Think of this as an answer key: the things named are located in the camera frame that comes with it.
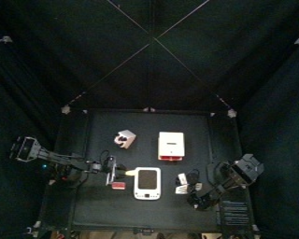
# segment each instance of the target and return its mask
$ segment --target cable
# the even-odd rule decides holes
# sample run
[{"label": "cable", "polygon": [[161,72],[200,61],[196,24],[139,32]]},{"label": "cable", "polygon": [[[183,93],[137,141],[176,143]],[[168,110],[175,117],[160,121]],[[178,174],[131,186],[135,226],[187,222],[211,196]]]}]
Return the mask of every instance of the cable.
[{"label": "cable", "polygon": [[109,156],[109,151],[108,151],[108,150],[104,150],[104,151],[101,152],[101,154],[100,154],[100,158],[99,158],[99,159],[100,159],[100,164],[101,164],[101,165],[103,165],[103,154],[104,154],[104,153],[107,153],[107,154],[105,154],[105,158],[108,158],[108,156]]}]

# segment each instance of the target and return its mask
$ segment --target black fabric wall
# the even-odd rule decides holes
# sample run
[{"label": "black fabric wall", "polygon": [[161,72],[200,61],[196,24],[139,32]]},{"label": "black fabric wall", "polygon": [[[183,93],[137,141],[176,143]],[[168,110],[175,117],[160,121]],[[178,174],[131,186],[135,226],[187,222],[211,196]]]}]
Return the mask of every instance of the black fabric wall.
[{"label": "black fabric wall", "polygon": [[46,180],[40,162],[9,160],[12,140],[32,135],[52,147],[58,123],[60,109],[40,80],[12,45],[0,43],[0,238],[22,238],[33,225]]},{"label": "black fabric wall", "polygon": [[[34,135],[52,148],[60,107],[202,4],[111,2],[145,34],[109,2],[0,0],[0,37],[14,41],[0,43],[0,237],[20,235],[34,222],[45,180],[38,162],[9,161],[10,139]],[[297,37],[299,0],[210,1],[159,39],[202,80],[155,43],[73,104],[223,110],[212,89],[238,110],[244,151],[266,165],[252,200],[272,238],[299,237]]]},{"label": "black fabric wall", "polygon": [[299,48],[242,109],[240,138],[266,167],[252,186],[258,226],[267,238],[299,238]]}]

